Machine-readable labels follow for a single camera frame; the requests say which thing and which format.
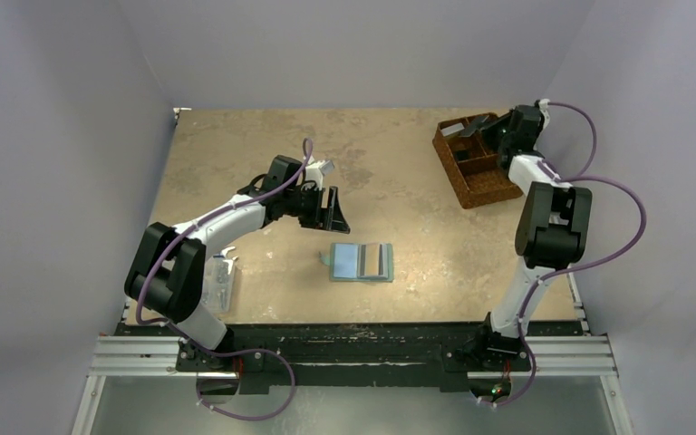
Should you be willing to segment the brown woven divided basket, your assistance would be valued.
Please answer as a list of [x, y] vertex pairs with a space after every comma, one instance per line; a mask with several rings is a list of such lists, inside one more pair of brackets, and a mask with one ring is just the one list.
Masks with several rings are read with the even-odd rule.
[[464, 209], [478, 208], [522, 196], [521, 189], [512, 183], [508, 176], [498, 168], [496, 153], [484, 144], [481, 137], [445, 138], [440, 130], [461, 122], [464, 127], [476, 117], [489, 117], [492, 121], [498, 116], [494, 112], [460, 117], [441, 121], [437, 124], [432, 139], [441, 165], [460, 206]]

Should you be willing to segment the beige credit card grey stripe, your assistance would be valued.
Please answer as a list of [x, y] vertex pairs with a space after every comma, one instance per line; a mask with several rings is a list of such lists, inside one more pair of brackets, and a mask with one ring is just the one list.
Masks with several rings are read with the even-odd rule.
[[358, 276], [363, 279], [381, 279], [386, 276], [385, 245], [371, 243], [360, 245]]

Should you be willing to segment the green card holder wallet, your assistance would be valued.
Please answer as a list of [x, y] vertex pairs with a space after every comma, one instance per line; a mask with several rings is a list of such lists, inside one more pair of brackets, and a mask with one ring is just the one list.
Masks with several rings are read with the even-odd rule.
[[334, 282], [390, 283], [394, 280], [393, 248], [390, 243], [332, 243], [320, 252], [321, 263]]

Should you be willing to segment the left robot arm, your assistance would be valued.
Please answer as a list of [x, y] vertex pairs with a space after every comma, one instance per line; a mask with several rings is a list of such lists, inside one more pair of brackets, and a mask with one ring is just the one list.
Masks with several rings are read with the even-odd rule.
[[226, 369], [234, 358], [234, 334], [201, 301], [207, 262], [284, 216], [304, 228], [349, 233], [338, 189], [324, 186], [333, 168], [328, 159], [303, 163], [278, 155], [267, 173], [219, 208], [176, 226], [149, 225], [124, 281], [125, 295], [199, 345], [198, 358], [210, 370]]

